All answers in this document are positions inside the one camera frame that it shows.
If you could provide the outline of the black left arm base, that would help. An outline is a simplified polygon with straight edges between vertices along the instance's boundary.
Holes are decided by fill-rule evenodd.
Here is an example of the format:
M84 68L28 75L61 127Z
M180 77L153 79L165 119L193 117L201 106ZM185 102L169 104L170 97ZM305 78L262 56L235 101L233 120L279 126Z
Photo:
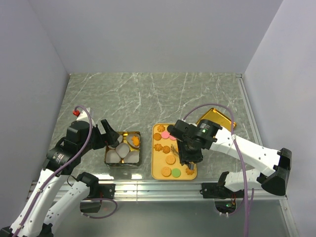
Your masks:
M79 174L77 177L71 175L75 181L82 181L89 188L89 195L84 202L80 203L80 211L83 213L97 213L101 209L103 201L114 200L116 185L114 183L101 184L99 179L87 172Z

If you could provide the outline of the orange fish cookie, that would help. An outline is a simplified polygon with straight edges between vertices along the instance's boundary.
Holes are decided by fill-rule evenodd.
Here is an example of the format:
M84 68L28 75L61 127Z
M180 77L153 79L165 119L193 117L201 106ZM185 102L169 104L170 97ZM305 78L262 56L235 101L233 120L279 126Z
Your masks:
M132 141L132 144L135 146L135 147L139 147L140 145L140 139L138 136L133 136L131 138L131 141Z

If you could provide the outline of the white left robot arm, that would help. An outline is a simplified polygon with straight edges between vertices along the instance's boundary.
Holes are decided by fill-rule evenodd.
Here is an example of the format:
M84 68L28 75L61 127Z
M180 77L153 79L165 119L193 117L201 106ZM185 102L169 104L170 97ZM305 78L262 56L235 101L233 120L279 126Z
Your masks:
M2 237L52 237L66 217L82 200L102 203L114 200L115 185L101 185L99 179L87 172L75 178L70 189L57 202L54 201L73 169L80 164L81 157L90 150L118 145L119 134L107 120L101 120L105 130L102 134L94 123L90 109L76 106L73 113L77 119L46 154L37 185L17 219L0 231Z

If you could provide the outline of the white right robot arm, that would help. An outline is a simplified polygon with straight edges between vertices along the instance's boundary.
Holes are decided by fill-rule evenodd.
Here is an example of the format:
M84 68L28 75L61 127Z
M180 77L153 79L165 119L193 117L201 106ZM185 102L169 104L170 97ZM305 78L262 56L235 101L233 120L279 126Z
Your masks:
M215 198L224 199L243 189L256 188L275 196L286 194L292 163L289 149L265 148L231 134L226 128L207 119L198 124L178 120L174 125L169 125L167 131L177 140L180 164L189 169L203 161L202 150L227 154L253 167L241 172L223 172L213 190Z

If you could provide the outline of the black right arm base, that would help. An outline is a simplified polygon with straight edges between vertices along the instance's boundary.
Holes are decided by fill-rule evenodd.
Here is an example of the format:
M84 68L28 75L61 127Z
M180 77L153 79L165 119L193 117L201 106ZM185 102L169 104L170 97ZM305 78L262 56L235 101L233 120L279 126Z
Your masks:
M241 198L241 204L245 205L247 214L250 212L250 208L253 201L248 198L248 184L246 176L242 172L229 172L225 171L220 175L219 180L214 182L204 182L201 184L200 194L204 199L229 199L225 205L216 204L216 209L220 214L230 216L235 214L241 206L236 204L236 199Z

